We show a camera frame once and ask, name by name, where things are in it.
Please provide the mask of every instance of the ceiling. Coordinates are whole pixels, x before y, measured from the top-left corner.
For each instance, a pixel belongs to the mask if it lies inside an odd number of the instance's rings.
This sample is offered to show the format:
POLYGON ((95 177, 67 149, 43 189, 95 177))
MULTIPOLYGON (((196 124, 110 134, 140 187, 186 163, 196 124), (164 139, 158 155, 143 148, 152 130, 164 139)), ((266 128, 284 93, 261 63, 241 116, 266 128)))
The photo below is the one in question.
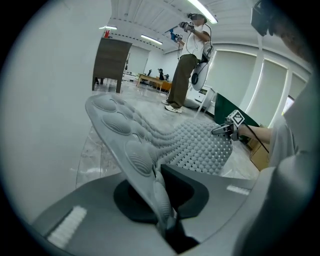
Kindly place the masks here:
MULTIPOLYGON (((211 41, 217 43, 241 44, 261 47, 282 54, 289 59, 293 54, 275 36, 261 37, 251 26, 251 8, 257 0, 199 0, 218 20, 210 24, 211 41)), ((111 0, 112 16, 110 36, 132 43, 146 50, 161 51, 164 54, 178 49, 170 39, 169 29, 181 21, 188 21, 188 13, 199 13, 188 0, 111 0), (162 42, 162 45, 143 39, 145 35, 162 42)), ((186 34, 181 28, 174 32, 186 34)))

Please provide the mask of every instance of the white wall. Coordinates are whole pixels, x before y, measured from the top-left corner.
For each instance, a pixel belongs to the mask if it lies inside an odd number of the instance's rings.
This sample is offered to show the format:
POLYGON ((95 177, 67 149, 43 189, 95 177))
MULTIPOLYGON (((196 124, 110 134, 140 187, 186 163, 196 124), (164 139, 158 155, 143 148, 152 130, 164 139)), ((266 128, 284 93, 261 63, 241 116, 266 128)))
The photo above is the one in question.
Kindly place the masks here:
POLYGON ((152 70, 150 76, 154 77, 154 78, 158 77, 159 76, 158 69, 163 69, 163 72, 165 72, 164 66, 163 66, 163 61, 164 61, 164 55, 162 54, 162 52, 156 51, 156 50, 151 50, 149 52, 149 56, 146 61, 146 65, 145 65, 143 73, 148 74, 149 70, 152 70))
POLYGON ((149 51, 140 47, 131 45, 129 50, 129 63, 127 72, 142 74, 145 70, 149 51))
POLYGON ((51 1, 26 25, 2 71, 1 176, 28 223, 76 187, 99 27, 110 16, 110 0, 51 1))
POLYGON ((174 74, 178 65, 178 51, 172 51, 163 55, 162 69, 163 74, 169 74, 169 81, 174 78, 174 74))

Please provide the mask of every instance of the wooden cabinet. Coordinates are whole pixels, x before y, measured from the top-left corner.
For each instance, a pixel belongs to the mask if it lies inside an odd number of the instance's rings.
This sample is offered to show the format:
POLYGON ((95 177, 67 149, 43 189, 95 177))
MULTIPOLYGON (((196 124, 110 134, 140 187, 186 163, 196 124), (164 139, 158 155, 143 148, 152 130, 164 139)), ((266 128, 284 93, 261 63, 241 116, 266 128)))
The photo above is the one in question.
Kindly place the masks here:
POLYGON ((111 38, 101 38, 96 52, 92 90, 95 88, 95 78, 116 79, 116 92, 120 93, 122 75, 127 56, 132 43, 111 38))

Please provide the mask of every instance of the cardboard box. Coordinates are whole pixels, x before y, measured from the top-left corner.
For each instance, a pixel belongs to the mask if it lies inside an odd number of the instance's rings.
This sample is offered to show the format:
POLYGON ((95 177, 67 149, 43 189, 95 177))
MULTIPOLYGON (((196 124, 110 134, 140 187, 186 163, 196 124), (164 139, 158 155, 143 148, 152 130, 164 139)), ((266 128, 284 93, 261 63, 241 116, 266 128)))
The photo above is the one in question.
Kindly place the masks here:
POLYGON ((260 144, 259 141, 257 141, 254 138, 249 139, 249 142, 246 144, 247 148, 249 148, 250 151, 252 151, 258 144, 260 144))
MULTIPOLYGON (((263 145, 266 147, 267 150, 269 150, 268 144, 263 144, 263 145)), ((261 146, 260 143, 258 143, 256 147, 251 151, 250 160, 257 167, 259 171, 269 166, 269 154, 264 149, 264 147, 261 146)))

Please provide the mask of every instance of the gray shoe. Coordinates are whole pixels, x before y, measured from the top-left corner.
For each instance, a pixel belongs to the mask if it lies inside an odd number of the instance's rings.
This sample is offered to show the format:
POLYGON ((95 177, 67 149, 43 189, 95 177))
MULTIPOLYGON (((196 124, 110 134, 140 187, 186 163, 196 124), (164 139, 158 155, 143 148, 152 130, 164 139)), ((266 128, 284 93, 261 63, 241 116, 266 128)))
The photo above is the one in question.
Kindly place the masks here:
POLYGON ((166 99, 161 101, 164 105, 170 105, 170 103, 168 103, 168 101, 166 99))
POLYGON ((179 114, 182 113, 182 106, 179 107, 179 108, 174 108, 174 107, 172 107, 171 105, 169 105, 169 106, 164 106, 164 108, 165 108, 166 110, 169 110, 169 111, 174 112, 174 113, 179 113, 179 114))

